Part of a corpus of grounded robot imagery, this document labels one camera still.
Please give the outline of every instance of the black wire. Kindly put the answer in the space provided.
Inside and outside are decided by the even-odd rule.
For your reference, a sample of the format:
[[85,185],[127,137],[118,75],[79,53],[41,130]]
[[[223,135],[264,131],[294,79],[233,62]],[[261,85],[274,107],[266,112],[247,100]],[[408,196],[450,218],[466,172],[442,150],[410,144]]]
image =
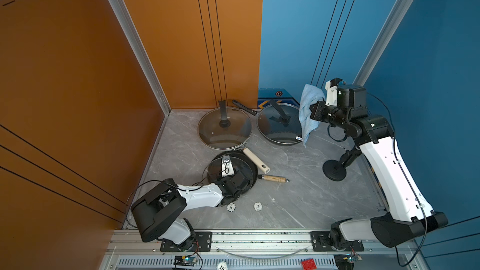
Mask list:
[[228,103],[229,102],[229,97],[227,95],[227,78],[225,77],[225,66],[223,64],[222,38],[220,38],[219,8],[217,7],[217,0],[215,0],[215,10],[216,10],[216,24],[218,26],[218,40],[220,41],[220,55],[222,57],[223,84],[225,86],[226,102]]
[[337,139],[334,139],[331,135],[330,135],[330,125],[328,125],[327,127],[327,133],[328,133],[328,136],[335,142],[343,142],[345,141],[349,136],[345,134],[345,136],[343,137],[343,139],[341,140],[337,140]]
[[340,12],[340,16],[338,17],[338,21],[336,23],[335,30],[333,31],[333,37],[332,37],[332,40],[330,41],[330,45],[328,46],[327,54],[325,55],[325,59],[323,60],[323,65],[321,65],[320,75],[318,75],[317,83],[315,84],[315,86],[318,86],[318,82],[320,81],[320,78],[322,76],[322,72],[324,71],[325,63],[327,62],[328,54],[330,53],[330,48],[332,48],[333,39],[335,39],[335,34],[337,33],[337,29],[339,28],[340,20],[342,19],[343,10],[345,9],[346,4],[347,4],[347,0],[345,0],[345,2],[343,3],[342,11]]
[[474,220],[474,219],[477,219],[477,218],[480,218],[480,216],[473,217],[473,218],[470,218],[470,219],[461,220],[461,221],[458,221],[458,222],[455,222],[455,223],[452,223],[452,224],[449,224],[449,225],[445,225],[445,226],[440,227],[439,229],[441,229],[441,228],[446,228],[446,227],[452,226],[452,225],[457,225],[457,224],[460,224],[460,223],[464,223],[464,222],[467,222],[467,221],[470,221],[470,220]]
[[208,4],[208,0],[207,0],[207,9],[208,9],[208,19],[210,20],[210,32],[212,33],[213,56],[215,57],[215,67],[216,67],[216,77],[218,79],[218,89],[220,90],[220,100],[223,100],[222,88],[220,87],[219,63],[217,62],[217,51],[215,50],[215,39],[213,38],[212,16],[210,15],[210,5]]
[[388,118],[390,118],[390,125],[391,125],[391,127],[392,127],[393,133],[395,134],[395,127],[394,127],[393,121],[392,121],[392,114],[390,113],[390,110],[388,109],[388,106],[387,106],[383,101],[381,101],[380,98],[378,98],[378,97],[375,96],[374,94],[372,94],[372,93],[367,93],[367,94],[369,94],[369,95],[370,95],[371,97],[373,97],[373,98],[376,98],[378,101],[381,102],[381,104],[385,107],[385,109],[387,109]]
[[208,54],[207,35],[205,34],[204,18],[202,17],[202,8],[200,7],[200,0],[198,0],[198,9],[200,10],[201,27],[203,28],[203,38],[205,39],[205,47],[207,49],[208,67],[210,67],[210,76],[212,77],[213,95],[216,99],[217,93],[215,92],[215,83],[213,82],[212,64],[210,63],[210,55]]
[[[204,173],[205,173],[205,171],[208,169],[208,166],[210,166],[210,164],[208,164],[208,165],[205,167],[205,169],[204,169],[203,172],[201,173],[201,177],[204,176]],[[204,184],[203,184],[202,182],[203,182],[207,177],[210,177],[210,176],[212,176],[212,175],[217,175],[217,174],[215,173],[215,174],[207,175],[205,178],[203,178],[203,179],[202,179],[201,181],[199,181],[198,183],[194,183],[194,184],[193,184],[194,186],[197,185],[197,184],[201,184],[201,186],[200,186],[199,188],[196,188],[196,189],[193,189],[193,190],[189,190],[189,191],[191,192],[191,191],[200,190],[200,189],[204,186]],[[187,192],[187,190],[180,189],[179,187],[174,186],[174,185],[172,185],[172,184],[170,184],[170,183],[166,183],[166,182],[164,182],[163,180],[152,179],[152,180],[146,181],[146,182],[141,183],[140,185],[138,185],[138,186],[130,193],[130,195],[129,195],[128,198],[127,198],[127,203],[125,204],[125,220],[127,221],[127,223],[128,223],[130,226],[132,226],[132,227],[134,227],[134,228],[138,228],[138,227],[136,227],[135,225],[131,224],[130,221],[128,220],[128,213],[127,213],[127,211],[128,211],[128,208],[131,206],[131,204],[128,205],[128,201],[130,200],[130,197],[135,193],[135,191],[138,190],[138,188],[140,188],[141,186],[145,185],[146,183],[150,183],[150,182],[164,183],[164,184],[169,185],[170,187],[173,187],[173,188],[175,188],[175,189],[177,189],[177,190],[179,190],[179,191]]]
[[17,138],[19,138],[20,140],[22,140],[23,142],[27,143],[28,145],[32,146],[33,148],[35,148],[36,150],[38,150],[39,152],[45,154],[47,157],[49,157],[50,159],[56,161],[58,164],[62,165],[63,167],[67,168],[69,171],[75,173],[76,175],[78,175],[79,177],[83,178],[84,180],[86,180],[87,182],[93,184],[95,187],[99,188],[100,190],[104,191],[106,194],[110,195],[111,197],[115,198],[116,200],[120,201],[121,203],[126,203],[126,202],[123,202],[121,201],[120,199],[118,199],[117,197],[115,197],[114,195],[111,195],[109,192],[105,191],[104,189],[100,188],[98,185],[92,183],[91,181],[89,181],[87,178],[81,176],[79,173],[75,172],[74,170],[70,169],[69,167],[67,167],[65,164],[61,163],[60,161],[58,161],[57,159],[54,159],[51,155],[47,154],[46,152],[44,152],[43,150],[41,150],[40,148],[38,148],[37,146],[33,145],[32,143],[30,143],[29,141],[25,140],[24,138],[22,138],[21,136],[15,134],[13,131],[11,131],[10,129],[6,128],[5,126],[3,126],[2,124],[0,124],[0,128],[3,128],[5,129],[6,131],[8,131],[10,134],[16,136]]
[[91,207],[89,207],[89,206],[86,206],[85,204],[82,204],[82,203],[80,203],[80,202],[78,202],[78,201],[75,201],[75,200],[73,200],[73,199],[71,199],[71,198],[69,198],[69,197],[67,197],[67,196],[65,196],[65,195],[62,195],[62,194],[60,194],[60,193],[58,193],[58,192],[56,192],[56,191],[54,191],[54,190],[52,190],[52,189],[49,189],[49,188],[47,188],[46,186],[43,186],[43,185],[41,185],[41,184],[39,184],[39,183],[36,183],[36,182],[34,182],[33,180],[28,179],[27,177],[23,177],[23,176],[21,176],[20,174],[17,174],[17,173],[15,173],[15,172],[13,172],[13,171],[10,171],[10,170],[8,170],[8,169],[5,168],[5,167],[0,166],[0,169],[3,169],[3,170],[5,170],[5,171],[7,171],[7,172],[9,172],[9,173],[11,173],[11,174],[13,174],[13,175],[15,175],[15,176],[18,176],[18,177],[20,177],[20,178],[23,178],[24,180],[26,180],[26,181],[28,181],[28,182],[30,182],[30,183],[33,183],[34,185],[37,185],[37,186],[39,186],[39,187],[41,187],[41,188],[43,188],[43,189],[45,189],[45,190],[47,190],[47,191],[50,191],[50,192],[52,192],[52,193],[55,193],[55,194],[57,194],[57,195],[60,195],[60,196],[62,196],[63,198],[68,199],[69,201],[73,201],[73,202],[81,205],[82,207],[85,207],[85,208],[87,208],[87,209],[89,209],[89,210],[91,210],[91,211],[93,211],[93,212],[95,212],[95,213],[99,213],[100,215],[104,215],[105,217],[110,218],[110,219],[112,219],[112,220],[115,220],[116,222],[122,224],[122,222],[118,221],[117,219],[114,219],[114,218],[112,218],[112,217],[110,217],[110,216],[108,216],[108,215],[106,215],[106,214],[104,214],[104,213],[99,212],[99,211],[96,210],[96,209],[93,209],[93,208],[91,208]]
[[325,41],[327,40],[328,31],[330,30],[330,25],[332,24],[333,15],[335,14],[335,10],[337,9],[337,3],[339,3],[339,0],[336,0],[335,6],[333,7],[332,16],[330,17],[330,23],[328,23],[327,32],[325,33],[325,38],[323,39],[323,44],[321,45],[320,54],[318,55],[317,65],[315,66],[315,71],[313,72],[313,75],[311,77],[310,85],[314,83],[314,78],[315,78],[315,73],[317,72],[318,62],[320,61],[320,57],[322,56],[322,51],[324,50]]
[[393,130],[393,155],[395,156],[396,163],[397,163],[397,165],[399,165],[400,170],[402,171],[403,176],[406,179],[406,182],[410,186],[410,189],[412,190],[413,195],[415,196],[415,200],[418,202],[418,204],[420,206],[421,213],[423,214],[423,219],[425,220],[425,232],[423,233],[423,237],[422,237],[422,240],[420,242],[420,245],[417,247],[417,250],[415,250],[415,253],[412,255],[411,259],[409,261],[407,261],[406,264],[404,264],[404,265],[400,264],[399,250],[397,249],[397,246],[395,246],[396,261],[398,262],[398,265],[400,267],[405,267],[405,266],[408,266],[413,261],[413,259],[417,256],[418,252],[420,251],[420,248],[422,248],[423,242],[425,242],[425,238],[427,237],[427,231],[428,231],[428,229],[427,229],[427,216],[425,215],[425,211],[423,210],[422,203],[420,202],[420,200],[417,196],[417,193],[415,193],[415,190],[413,189],[412,184],[410,183],[410,180],[407,178],[407,175],[405,174],[405,171],[403,170],[401,163],[399,163],[399,159],[397,157],[397,152],[396,152],[396,149],[395,149],[395,141],[396,141],[396,139],[395,139],[395,137],[396,137],[395,136],[395,128],[394,128],[393,123],[392,123],[392,114],[390,113],[390,109],[388,108],[388,106],[383,101],[380,100],[380,98],[378,98],[374,94],[371,94],[371,93],[367,93],[367,94],[376,98],[378,101],[381,102],[381,104],[385,107],[385,109],[387,109],[388,117],[390,117],[390,125],[392,126],[392,130]]
[[120,213],[123,213],[121,210],[119,210],[118,208],[112,206],[111,204],[108,204],[107,202],[105,202],[105,201],[103,201],[103,200],[101,200],[101,199],[93,196],[92,194],[88,193],[87,191],[85,191],[85,190],[77,187],[77,186],[74,185],[73,183],[70,183],[70,182],[66,181],[66,180],[63,179],[62,177],[59,177],[59,176],[55,175],[54,173],[48,171],[47,169],[40,167],[39,165],[35,164],[35,163],[32,162],[31,160],[29,160],[29,159],[27,159],[27,158],[24,158],[23,156],[21,156],[21,155],[18,154],[18,153],[13,152],[12,150],[10,150],[9,148],[3,146],[2,144],[0,144],[0,147],[3,148],[3,149],[5,149],[6,151],[8,151],[8,152],[10,152],[10,153],[13,153],[14,155],[18,156],[18,157],[21,158],[22,160],[29,162],[30,164],[32,164],[33,166],[37,167],[38,169],[41,169],[41,170],[47,172],[48,174],[52,175],[53,177],[58,178],[58,179],[61,180],[62,182],[69,184],[70,186],[72,186],[72,187],[74,187],[75,189],[77,189],[77,190],[85,193],[86,195],[89,195],[90,197],[95,198],[96,200],[98,200],[98,201],[100,201],[100,202],[102,202],[102,203],[105,203],[107,206],[113,208],[114,210],[117,210],[117,211],[119,211]]
[[332,59],[330,60],[330,63],[328,64],[327,72],[325,72],[325,77],[323,78],[323,82],[321,83],[322,86],[325,86],[325,80],[327,79],[328,70],[330,70],[330,66],[332,65],[333,57],[335,57],[335,53],[337,52],[337,48],[339,47],[340,39],[342,39],[343,31],[345,30],[345,26],[347,25],[347,21],[349,20],[350,13],[352,11],[354,3],[355,3],[355,0],[353,0],[352,5],[350,6],[350,10],[348,12],[348,15],[346,16],[345,24],[343,25],[342,32],[340,33],[340,37],[338,38],[338,42],[336,43],[335,50],[333,51]]

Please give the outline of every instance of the metal vent grille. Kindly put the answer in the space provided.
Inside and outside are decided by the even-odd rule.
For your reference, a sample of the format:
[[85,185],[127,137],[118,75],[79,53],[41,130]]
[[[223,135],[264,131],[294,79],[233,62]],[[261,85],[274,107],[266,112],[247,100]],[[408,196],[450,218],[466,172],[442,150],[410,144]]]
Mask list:
[[[258,258],[267,258],[267,256],[257,256]],[[313,259],[318,269],[337,269],[333,255],[300,255],[286,259],[262,259],[246,260],[230,258],[225,255],[205,255],[203,258],[202,270],[216,270],[221,261],[225,261],[229,270],[255,270],[255,269],[301,269],[301,262]],[[152,255],[121,255],[117,269],[126,268],[149,268],[149,269],[171,269],[173,258],[168,256]],[[200,263],[193,269],[200,268]]]

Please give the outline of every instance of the gray marble surface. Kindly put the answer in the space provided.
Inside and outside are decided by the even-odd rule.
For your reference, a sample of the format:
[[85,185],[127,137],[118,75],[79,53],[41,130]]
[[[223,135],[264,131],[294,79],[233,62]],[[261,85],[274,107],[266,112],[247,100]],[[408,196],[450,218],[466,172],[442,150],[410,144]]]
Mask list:
[[[220,153],[201,142],[197,125],[206,111],[173,111],[167,119],[165,130],[154,155],[145,181],[173,178],[177,184],[191,186],[201,180],[202,171]],[[329,180],[322,165],[330,159],[338,160],[351,148],[348,141],[335,142],[327,135],[327,125],[310,134],[305,148],[302,143],[289,147],[274,145],[258,131],[256,119],[247,147],[271,169],[270,175],[286,177],[288,183],[257,180],[252,189],[235,201],[236,209],[226,207],[201,207],[183,212],[196,229],[214,228],[324,228],[346,218],[371,218],[380,216],[378,200],[357,161],[347,168],[341,182]],[[331,129],[336,139],[343,132]],[[144,195],[155,182],[139,189]],[[254,203],[261,202],[261,211]],[[135,224],[131,214],[129,221]]]

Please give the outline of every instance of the black mounting plate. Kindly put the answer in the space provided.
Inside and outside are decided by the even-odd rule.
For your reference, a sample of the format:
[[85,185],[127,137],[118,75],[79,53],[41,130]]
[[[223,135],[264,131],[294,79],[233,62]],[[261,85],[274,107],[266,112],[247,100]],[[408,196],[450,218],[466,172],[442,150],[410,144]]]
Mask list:
[[[198,252],[208,252],[212,246],[212,232],[211,231],[197,231],[195,240],[198,241]],[[170,240],[163,239],[160,246],[161,252],[182,252],[175,243]]]
[[[330,231],[310,231],[311,245],[313,246],[313,251],[349,251],[350,248],[345,248],[345,250],[336,249],[331,245],[329,238]],[[353,241],[352,248],[355,251],[364,251],[363,243],[360,241]]]

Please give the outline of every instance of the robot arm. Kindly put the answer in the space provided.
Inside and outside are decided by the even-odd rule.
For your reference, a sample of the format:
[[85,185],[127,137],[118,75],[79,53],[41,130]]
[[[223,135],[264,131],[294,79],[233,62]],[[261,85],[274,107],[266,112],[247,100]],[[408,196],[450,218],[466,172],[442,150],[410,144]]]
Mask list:
[[184,186],[165,179],[131,205],[143,242],[156,239],[172,241],[179,249],[188,250],[195,240],[195,231],[183,211],[200,207],[230,204],[251,187],[251,179],[242,171],[234,171],[229,155],[222,156],[222,172],[208,185]]
[[351,241],[378,240],[394,247],[425,233],[423,213],[427,232],[447,225],[445,214],[434,211],[413,180],[386,118],[368,115],[366,89],[341,82],[336,78],[326,83],[326,101],[311,105],[310,117],[343,128],[355,141],[355,147],[347,150],[339,161],[325,162],[323,172],[328,178],[340,181],[346,175],[345,168],[363,153],[383,189],[389,212],[381,217],[334,223],[330,233],[333,246],[343,249],[349,248]]

